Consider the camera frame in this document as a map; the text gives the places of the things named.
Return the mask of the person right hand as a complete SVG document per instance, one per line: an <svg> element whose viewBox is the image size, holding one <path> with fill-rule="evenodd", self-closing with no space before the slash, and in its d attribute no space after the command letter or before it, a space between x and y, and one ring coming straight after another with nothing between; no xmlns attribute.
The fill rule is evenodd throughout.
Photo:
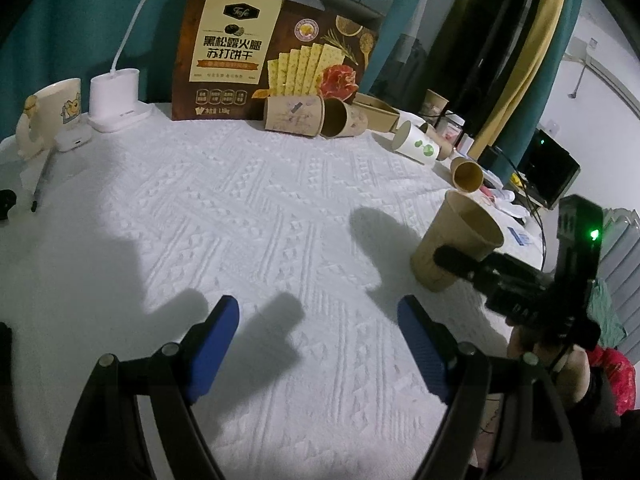
<svg viewBox="0 0 640 480"><path fill-rule="evenodd" d="M514 325L506 355L518 359L533 354L554 377L556 390L564 401L578 403L586 395L590 383L588 356L582 347L549 349L537 342L523 326Z"/></svg>

